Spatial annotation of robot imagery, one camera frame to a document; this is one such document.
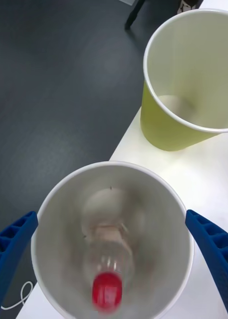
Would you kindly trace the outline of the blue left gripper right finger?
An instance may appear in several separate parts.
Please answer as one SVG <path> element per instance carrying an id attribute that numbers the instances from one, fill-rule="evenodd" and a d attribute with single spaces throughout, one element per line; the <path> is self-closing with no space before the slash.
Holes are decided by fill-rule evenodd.
<path id="1" fill-rule="evenodd" d="M 185 225 L 202 253 L 228 313 L 228 233 L 190 209 Z"/>

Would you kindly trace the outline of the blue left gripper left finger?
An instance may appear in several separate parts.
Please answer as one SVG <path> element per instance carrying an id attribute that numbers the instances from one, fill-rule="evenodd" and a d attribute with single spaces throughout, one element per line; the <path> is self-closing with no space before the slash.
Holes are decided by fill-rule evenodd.
<path id="1" fill-rule="evenodd" d="M 0 232 L 0 310 L 19 260 L 38 227 L 31 211 Z"/>

